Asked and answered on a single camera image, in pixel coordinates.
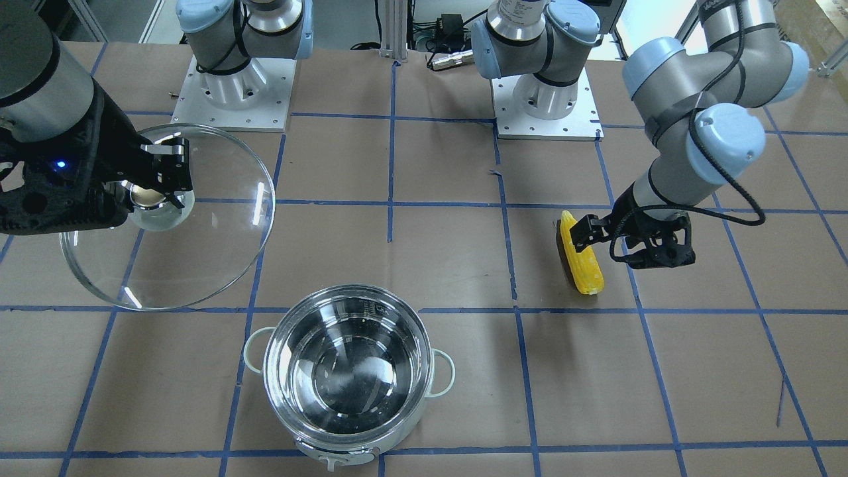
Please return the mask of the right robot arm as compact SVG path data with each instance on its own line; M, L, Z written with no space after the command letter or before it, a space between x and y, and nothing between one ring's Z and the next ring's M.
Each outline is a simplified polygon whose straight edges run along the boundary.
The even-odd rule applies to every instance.
M111 229L167 231L195 203L188 139L143 138L63 45L45 1L2 2L4 235ZM98 40L176 42L214 112L256 109L274 90L264 62L314 45L310 1L72 1Z

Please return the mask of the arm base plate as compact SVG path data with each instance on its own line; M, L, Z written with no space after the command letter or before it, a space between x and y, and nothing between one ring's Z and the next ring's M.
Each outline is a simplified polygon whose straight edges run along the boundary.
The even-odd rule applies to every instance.
M500 139L594 141L604 137L587 70L566 87L532 74L491 79Z
M291 58L252 58L241 72L216 76L199 73L192 58L172 122L284 133L298 64Z

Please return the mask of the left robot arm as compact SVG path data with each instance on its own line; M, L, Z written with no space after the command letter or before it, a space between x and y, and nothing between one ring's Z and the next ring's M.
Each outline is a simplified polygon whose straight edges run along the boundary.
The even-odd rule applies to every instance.
M765 215L738 184L763 153L765 132L750 110L792 97L806 83L809 58L800 45L781 40L769 1L698 1L708 41L705 54L690 55L681 41L659 37L625 61L628 97L659 151L600 218L585 215L561 233L569 252L624 238L631 253L610 254L633 269L678 268L694 263L690 214L725 184L757 218ZM578 80L591 48L600 41L600 19L578 1L497 1L470 27L480 75L517 76L512 94L518 111L553 121L572 112Z

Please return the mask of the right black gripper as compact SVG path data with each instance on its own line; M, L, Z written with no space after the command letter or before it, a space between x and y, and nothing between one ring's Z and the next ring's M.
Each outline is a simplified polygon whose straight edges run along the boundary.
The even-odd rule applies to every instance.
M121 226L135 211L127 181L185 207L193 190L189 141L168 136L154 144L95 85L93 103L56 138L19 142L2 132L2 161L22 166L23 184L1 194L6 235L48 235Z

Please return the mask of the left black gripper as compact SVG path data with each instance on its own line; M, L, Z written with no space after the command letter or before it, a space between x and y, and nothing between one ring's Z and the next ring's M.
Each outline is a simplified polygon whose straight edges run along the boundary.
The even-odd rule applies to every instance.
M645 212L609 214L603 218L589 214L570 221L566 229L576 253L596 242L615 242L620 238L630 250L645 245L627 256L618 256L614 244L609 247L614 262L632 269L679 268L696 262L691 222L685 213L670 221L654 219Z

